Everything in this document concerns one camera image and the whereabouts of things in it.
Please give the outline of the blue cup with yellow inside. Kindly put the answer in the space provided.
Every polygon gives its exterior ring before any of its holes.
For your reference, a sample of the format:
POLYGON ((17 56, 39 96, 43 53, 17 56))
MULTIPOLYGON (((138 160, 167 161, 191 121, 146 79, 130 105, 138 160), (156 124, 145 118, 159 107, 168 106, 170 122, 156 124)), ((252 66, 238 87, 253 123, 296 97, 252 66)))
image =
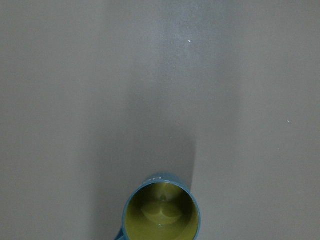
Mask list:
POLYGON ((195 240, 201 211, 187 185, 175 174, 149 176, 128 198, 117 240, 195 240))

